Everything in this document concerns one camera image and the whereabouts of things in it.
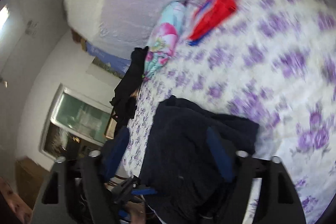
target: floral bedspread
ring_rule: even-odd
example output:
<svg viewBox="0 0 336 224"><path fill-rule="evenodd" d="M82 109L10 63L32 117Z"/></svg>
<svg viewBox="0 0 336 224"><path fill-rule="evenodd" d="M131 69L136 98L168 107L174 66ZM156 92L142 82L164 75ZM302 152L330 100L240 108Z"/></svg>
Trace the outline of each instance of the floral bedspread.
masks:
<svg viewBox="0 0 336 224"><path fill-rule="evenodd" d="M336 1L237 0L237 13L191 47L190 15L203 1L190 1L174 57L142 86L126 171L139 175L156 107L174 94L259 123L255 156L283 160L315 223L336 192ZM252 222L258 184L244 223Z"/></svg>

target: window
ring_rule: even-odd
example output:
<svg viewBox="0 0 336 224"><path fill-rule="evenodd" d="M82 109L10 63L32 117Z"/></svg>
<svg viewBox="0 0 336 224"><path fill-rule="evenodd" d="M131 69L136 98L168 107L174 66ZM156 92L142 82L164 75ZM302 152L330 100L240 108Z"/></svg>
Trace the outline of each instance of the window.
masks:
<svg viewBox="0 0 336 224"><path fill-rule="evenodd" d="M0 30L2 29L3 25L5 24L8 16L9 16L9 12L7 10L7 6L5 6L4 8L2 8L0 10Z"/></svg>
<svg viewBox="0 0 336 224"><path fill-rule="evenodd" d="M103 146L111 111L61 85L45 124L41 151L53 158L64 154L76 158Z"/></svg>

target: blue strip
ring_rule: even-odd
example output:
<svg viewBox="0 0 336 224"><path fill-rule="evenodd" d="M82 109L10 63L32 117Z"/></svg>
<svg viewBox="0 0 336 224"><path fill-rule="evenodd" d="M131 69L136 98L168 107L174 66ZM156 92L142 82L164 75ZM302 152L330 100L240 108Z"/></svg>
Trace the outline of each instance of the blue strip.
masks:
<svg viewBox="0 0 336 224"><path fill-rule="evenodd" d="M205 35L203 35L201 38L198 38L198 39L196 39L196 40L193 40L193 41L188 42L188 45L189 45L189 46L196 46L196 45L198 45L198 44L201 42L201 40L202 40L204 37L206 37L211 31L212 31L212 29L209 30L209 31L208 31Z"/></svg>
<svg viewBox="0 0 336 224"><path fill-rule="evenodd" d="M131 64L131 60L120 58L104 52L98 47L93 46L90 42L86 42L86 52L89 55L98 57L103 63L108 64L112 69L121 75L125 75L129 65Z"/></svg>
<svg viewBox="0 0 336 224"><path fill-rule="evenodd" d="M106 157L103 163L105 165L105 173L104 173L105 182L108 182L110 178L114 177L120 165L121 159L126 151L129 142L129 130L127 127L122 127L119 130L119 133L115 137L114 142L115 145L112 151Z"/></svg>
<svg viewBox="0 0 336 224"><path fill-rule="evenodd" d="M122 218L130 218L129 214L123 210L119 210L118 215Z"/></svg>
<svg viewBox="0 0 336 224"><path fill-rule="evenodd" d="M194 17L196 17L200 12L206 9L209 5L212 5L212 3L213 3L213 0L207 0L206 3L204 3L203 6L197 11Z"/></svg>
<svg viewBox="0 0 336 224"><path fill-rule="evenodd" d="M232 182L235 178L232 168L232 159L225 152L219 133L212 128L207 129L207 144L209 145L222 178L227 182Z"/></svg>
<svg viewBox="0 0 336 224"><path fill-rule="evenodd" d="M140 189L140 190L133 190L132 195L155 195L157 191L154 188L147 188L147 189Z"/></svg>

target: black cloth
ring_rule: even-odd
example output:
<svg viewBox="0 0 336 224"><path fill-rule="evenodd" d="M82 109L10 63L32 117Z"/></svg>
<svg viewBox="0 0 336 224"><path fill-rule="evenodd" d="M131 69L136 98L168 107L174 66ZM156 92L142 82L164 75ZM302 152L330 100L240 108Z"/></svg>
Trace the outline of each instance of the black cloth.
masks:
<svg viewBox="0 0 336 224"><path fill-rule="evenodd" d="M237 150L255 152L259 125L248 119L214 114L175 96L157 107L139 177L158 191L145 199L168 224L197 223L202 206L223 201L222 193L233 188L221 177L206 143L209 127Z"/></svg>
<svg viewBox="0 0 336 224"><path fill-rule="evenodd" d="M130 95L141 86L143 81L142 75L147 51L148 47L134 49L131 54L131 65L114 90L114 98L110 103L120 121L134 118L135 100L131 99Z"/></svg>

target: colorful pillowcase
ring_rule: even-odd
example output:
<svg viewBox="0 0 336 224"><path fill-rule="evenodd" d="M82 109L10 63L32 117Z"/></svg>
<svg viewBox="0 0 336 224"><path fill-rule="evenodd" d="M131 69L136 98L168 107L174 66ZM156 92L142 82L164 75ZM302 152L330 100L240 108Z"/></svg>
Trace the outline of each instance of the colorful pillowcase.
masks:
<svg viewBox="0 0 336 224"><path fill-rule="evenodd" d="M182 33L185 6L177 1L168 4L161 13L148 39L149 46L145 64L144 81L152 78L175 52L175 46Z"/></svg>

